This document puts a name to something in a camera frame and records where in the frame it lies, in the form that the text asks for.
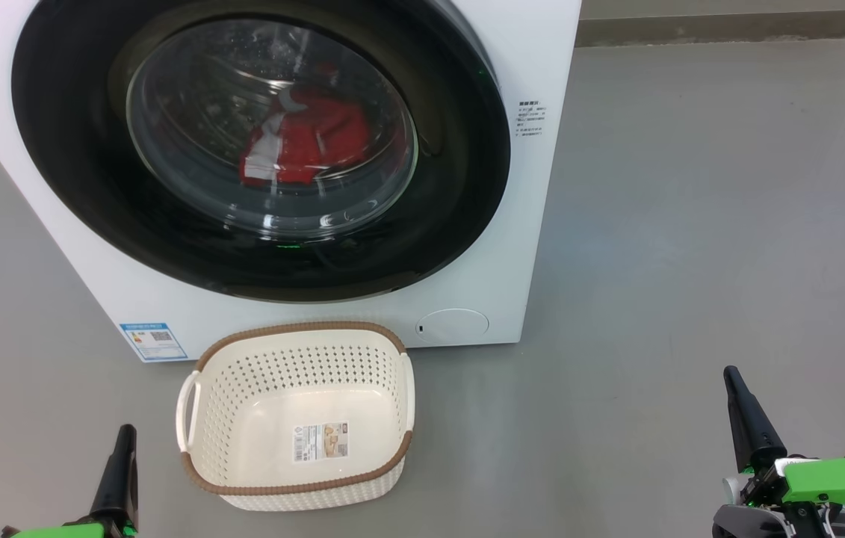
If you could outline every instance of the white washing machine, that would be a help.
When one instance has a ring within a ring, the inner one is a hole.
[[[580,0],[0,0],[0,161],[145,361],[521,337]]]

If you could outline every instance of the brown basket rim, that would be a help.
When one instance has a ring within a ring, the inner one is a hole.
[[[210,362],[211,357],[227,345],[233,344],[234,341],[248,340],[259,336],[271,336],[274,334],[303,333],[303,331],[312,330],[368,330],[373,333],[379,333],[388,338],[388,340],[395,345],[395,348],[399,353],[406,352],[406,347],[402,344],[402,341],[399,340],[399,337],[391,330],[388,330],[388,328],[380,326],[380,324],[372,324],[368,323],[368,321],[313,321],[312,323],[283,324],[282,326],[244,330],[242,333],[234,333],[221,338],[216,344],[210,345],[210,348],[201,355],[199,360],[196,362],[196,370],[203,371],[206,364]],[[407,430],[405,435],[402,435],[402,442],[399,444],[398,450],[395,451],[395,455],[392,456],[388,462],[383,464],[383,466],[368,471],[367,473],[354,474],[351,477],[341,477],[341,479],[335,480],[294,484],[293,486],[218,486],[217,484],[204,479],[203,476],[200,476],[200,473],[196,470],[196,466],[193,465],[193,457],[190,456],[189,452],[183,452],[181,456],[183,457],[183,468],[186,470],[186,473],[189,474],[190,480],[192,480],[200,488],[209,491],[210,493],[226,496],[287,495],[292,493],[312,493],[314,491],[322,491],[336,487],[354,486],[354,484],[378,479],[378,477],[382,477],[385,473],[394,469],[395,466],[398,466],[399,462],[401,462],[403,457],[406,456],[406,452],[409,450],[409,443],[411,442],[412,430]]]

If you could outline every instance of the brown baseboard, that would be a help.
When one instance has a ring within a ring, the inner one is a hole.
[[[575,45],[625,47],[841,38],[845,38],[845,10],[586,19],[578,22]]]

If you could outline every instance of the empty basket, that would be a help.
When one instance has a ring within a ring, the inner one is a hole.
[[[414,421],[404,345],[385,327],[355,321],[228,336],[199,359],[176,402],[187,473],[244,510],[340,507],[386,494]]]

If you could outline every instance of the round black door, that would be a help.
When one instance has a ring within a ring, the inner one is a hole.
[[[507,118],[428,0],[44,0],[13,59],[23,142],[126,255],[220,293],[411,285],[485,229]]]

